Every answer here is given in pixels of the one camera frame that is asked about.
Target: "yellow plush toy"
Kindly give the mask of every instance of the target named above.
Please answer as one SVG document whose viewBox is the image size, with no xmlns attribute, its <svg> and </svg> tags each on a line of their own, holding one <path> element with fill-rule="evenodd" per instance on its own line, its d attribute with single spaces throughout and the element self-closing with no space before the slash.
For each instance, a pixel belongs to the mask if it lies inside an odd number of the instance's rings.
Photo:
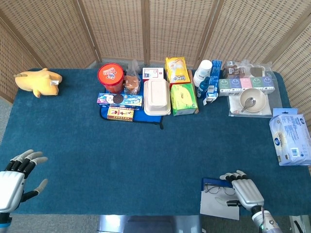
<svg viewBox="0 0 311 233">
<path fill-rule="evenodd" d="M 36 97 L 57 96 L 58 84 L 62 76 L 44 68 L 40 71 L 25 71 L 14 75 L 17 86 L 25 91 L 32 91 Z"/>
</svg>

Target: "wicker folding screen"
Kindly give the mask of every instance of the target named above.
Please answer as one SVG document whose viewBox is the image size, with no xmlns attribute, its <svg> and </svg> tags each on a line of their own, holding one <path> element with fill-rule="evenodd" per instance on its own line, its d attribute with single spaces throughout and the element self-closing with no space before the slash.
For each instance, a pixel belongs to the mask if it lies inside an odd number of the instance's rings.
<svg viewBox="0 0 311 233">
<path fill-rule="evenodd" d="M 2 0 L 0 9 L 48 67 L 85 68 L 95 60 L 70 0 Z"/>
<path fill-rule="evenodd" d="M 213 0 L 149 0 L 150 60 L 185 56 L 194 65 Z"/>
<path fill-rule="evenodd" d="M 13 75 L 38 67 L 38 63 L 1 24 L 0 54 L 0 96 L 13 103 L 17 92 Z"/>
<path fill-rule="evenodd" d="M 311 24 L 273 63 L 284 78 L 292 107 L 299 108 L 311 126 Z"/>
<path fill-rule="evenodd" d="M 82 0 L 102 58 L 143 60 L 140 0 Z"/>
<path fill-rule="evenodd" d="M 205 59 L 262 62 L 309 4 L 309 0 L 225 1 Z"/>
</svg>

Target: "grey floor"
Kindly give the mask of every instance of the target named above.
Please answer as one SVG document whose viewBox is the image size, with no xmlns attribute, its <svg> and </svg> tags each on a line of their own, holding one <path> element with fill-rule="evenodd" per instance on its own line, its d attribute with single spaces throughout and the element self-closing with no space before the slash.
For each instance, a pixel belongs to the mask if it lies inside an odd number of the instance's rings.
<svg viewBox="0 0 311 233">
<path fill-rule="evenodd" d="M 100 67 L 101 64 L 94 64 L 93 68 Z M 11 105 L 0 98 L 0 143 L 3 138 L 5 127 L 11 112 Z M 11 233 L 95 233 L 98 216 L 93 215 L 17 215 L 13 214 Z M 275 217 L 284 233 L 291 233 L 290 221 L 288 216 Z M 203 228 L 208 233 L 257 233 L 258 229 L 254 227 L 251 217 L 242 217 L 240 221 L 216 218 L 202 217 Z M 158 223 L 145 223 L 140 231 L 128 227 L 130 232 L 149 232 L 164 233 L 161 230 L 162 225 Z"/>
</svg>

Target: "spoon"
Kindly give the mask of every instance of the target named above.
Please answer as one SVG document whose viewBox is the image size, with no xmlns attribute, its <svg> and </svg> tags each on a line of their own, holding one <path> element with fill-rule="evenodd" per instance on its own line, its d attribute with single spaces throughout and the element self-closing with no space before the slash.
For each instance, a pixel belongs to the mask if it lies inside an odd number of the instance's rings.
<svg viewBox="0 0 311 233">
<path fill-rule="evenodd" d="M 243 107 L 241 113 L 244 112 L 246 109 L 248 109 L 248 108 L 250 108 L 250 107 L 253 107 L 253 106 L 255 105 L 255 103 L 256 103 L 255 98 L 253 98 L 253 97 L 248 98 L 248 99 L 245 101 L 245 106 Z"/>
</svg>

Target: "robotic hand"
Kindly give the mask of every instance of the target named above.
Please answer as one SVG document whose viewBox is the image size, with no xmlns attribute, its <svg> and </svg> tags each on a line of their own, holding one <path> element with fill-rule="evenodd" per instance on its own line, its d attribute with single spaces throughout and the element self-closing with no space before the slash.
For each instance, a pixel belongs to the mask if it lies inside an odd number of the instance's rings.
<svg viewBox="0 0 311 233">
<path fill-rule="evenodd" d="M 237 172 L 226 173 L 220 176 L 220 179 L 230 182 L 239 198 L 239 201 L 228 201 L 228 206 L 242 205 L 246 210 L 251 211 L 252 220 L 259 227 L 260 233 L 282 233 L 270 212 L 264 210 L 264 199 L 255 183 L 248 179 L 244 172 L 237 170 Z"/>
<path fill-rule="evenodd" d="M 28 150 L 9 162 L 4 171 L 0 172 L 0 233 L 7 232 L 11 225 L 10 213 L 25 202 L 40 194 L 48 183 L 44 179 L 38 188 L 24 193 L 26 179 L 37 164 L 47 161 L 41 157 L 42 152 Z"/>
</svg>

